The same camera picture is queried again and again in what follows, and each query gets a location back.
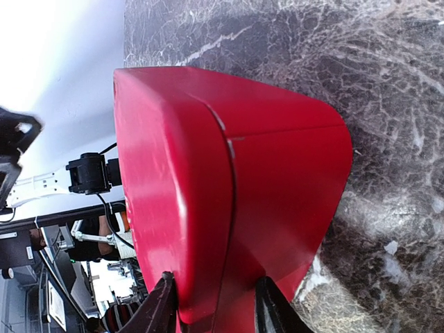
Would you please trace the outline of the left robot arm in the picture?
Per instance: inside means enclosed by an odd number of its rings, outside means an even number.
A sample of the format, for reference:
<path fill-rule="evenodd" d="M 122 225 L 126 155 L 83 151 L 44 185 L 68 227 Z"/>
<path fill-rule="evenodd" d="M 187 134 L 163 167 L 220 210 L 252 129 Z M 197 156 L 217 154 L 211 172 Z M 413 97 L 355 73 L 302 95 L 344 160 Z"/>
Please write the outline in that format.
<path fill-rule="evenodd" d="M 83 153 L 79 159 L 49 173 L 20 178 L 20 157 L 42 131 L 28 114 L 1 108 L 1 214 L 12 214 L 29 201 L 58 194 L 96 195 L 122 185 L 117 158 L 106 160 L 113 143 L 100 153 Z"/>

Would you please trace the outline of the red box lid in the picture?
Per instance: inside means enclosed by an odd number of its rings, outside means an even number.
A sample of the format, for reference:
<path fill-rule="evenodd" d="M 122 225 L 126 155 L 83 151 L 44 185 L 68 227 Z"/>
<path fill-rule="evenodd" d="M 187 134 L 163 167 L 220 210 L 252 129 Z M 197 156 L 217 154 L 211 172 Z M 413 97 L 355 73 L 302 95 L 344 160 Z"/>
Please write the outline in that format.
<path fill-rule="evenodd" d="M 217 90 L 190 68 L 114 73 L 117 147 L 128 218 L 144 279 L 171 271 L 180 319 L 211 328 L 232 212 Z"/>

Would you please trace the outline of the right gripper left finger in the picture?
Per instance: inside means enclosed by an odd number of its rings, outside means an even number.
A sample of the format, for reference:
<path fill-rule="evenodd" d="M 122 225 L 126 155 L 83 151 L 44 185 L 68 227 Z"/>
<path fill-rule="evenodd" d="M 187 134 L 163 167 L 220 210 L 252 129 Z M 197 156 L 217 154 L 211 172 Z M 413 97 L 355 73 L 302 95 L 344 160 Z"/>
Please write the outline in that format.
<path fill-rule="evenodd" d="M 172 272 L 163 272 L 153 290 L 121 333 L 174 333 L 177 326 L 178 297 Z"/>

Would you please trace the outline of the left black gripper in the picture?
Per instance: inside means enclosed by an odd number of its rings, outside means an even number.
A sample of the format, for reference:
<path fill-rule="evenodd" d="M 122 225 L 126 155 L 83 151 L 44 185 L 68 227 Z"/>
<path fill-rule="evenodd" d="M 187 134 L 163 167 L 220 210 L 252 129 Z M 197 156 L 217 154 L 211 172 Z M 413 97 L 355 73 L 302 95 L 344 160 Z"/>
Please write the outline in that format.
<path fill-rule="evenodd" d="M 32 115 L 1 108 L 1 208 L 22 172 L 19 159 L 42 131 Z"/>

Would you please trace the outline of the red box with liners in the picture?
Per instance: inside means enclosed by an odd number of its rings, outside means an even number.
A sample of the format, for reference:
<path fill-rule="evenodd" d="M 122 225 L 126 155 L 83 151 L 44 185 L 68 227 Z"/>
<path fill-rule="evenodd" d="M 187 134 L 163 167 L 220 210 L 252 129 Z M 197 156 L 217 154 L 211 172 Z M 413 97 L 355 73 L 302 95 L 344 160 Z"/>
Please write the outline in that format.
<path fill-rule="evenodd" d="M 186 92 L 223 127 L 235 182 L 212 329 L 253 332 L 256 281 L 270 277 L 291 300 L 313 262 L 350 174 L 350 133 L 322 101 L 215 71 L 183 73 Z"/>

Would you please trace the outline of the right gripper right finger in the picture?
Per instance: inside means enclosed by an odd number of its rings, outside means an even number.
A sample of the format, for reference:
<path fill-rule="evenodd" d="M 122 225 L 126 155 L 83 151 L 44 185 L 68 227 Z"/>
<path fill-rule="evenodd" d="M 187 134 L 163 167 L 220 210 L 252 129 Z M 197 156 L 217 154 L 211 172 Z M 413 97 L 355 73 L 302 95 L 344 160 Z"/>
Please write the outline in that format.
<path fill-rule="evenodd" d="M 255 331 L 312 333 L 269 276 L 255 285 Z"/>

